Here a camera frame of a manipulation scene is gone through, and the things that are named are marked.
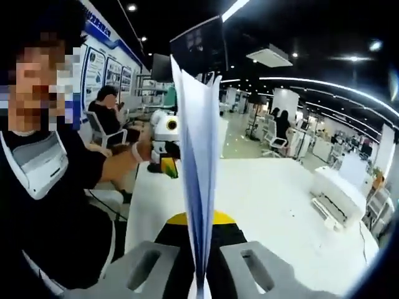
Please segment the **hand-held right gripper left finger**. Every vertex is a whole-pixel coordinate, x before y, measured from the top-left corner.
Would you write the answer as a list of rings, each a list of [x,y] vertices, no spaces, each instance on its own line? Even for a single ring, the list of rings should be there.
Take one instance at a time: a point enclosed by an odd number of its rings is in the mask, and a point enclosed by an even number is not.
[[[95,285],[61,298],[196,298],[196,280],[176,273],[180,248],[143,241],[112,263]]]

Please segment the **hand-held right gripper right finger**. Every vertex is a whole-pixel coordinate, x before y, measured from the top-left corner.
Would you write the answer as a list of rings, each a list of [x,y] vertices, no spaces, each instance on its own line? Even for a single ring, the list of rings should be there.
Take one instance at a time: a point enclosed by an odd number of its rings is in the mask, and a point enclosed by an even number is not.
[[[212,298],[338,298],[303,285],[291,264],[260,242],[248,242],[235,220],[219,211],[214,211],[206,279]]]

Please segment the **person's left hand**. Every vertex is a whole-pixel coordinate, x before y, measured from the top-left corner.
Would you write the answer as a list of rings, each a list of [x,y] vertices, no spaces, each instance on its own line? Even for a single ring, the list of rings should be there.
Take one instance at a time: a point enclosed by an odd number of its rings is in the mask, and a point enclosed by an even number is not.
[[[142,161],[152,161],[151,152],[153,145],[151,140],[140,140],[136,143],[137,153],[139,154]]]

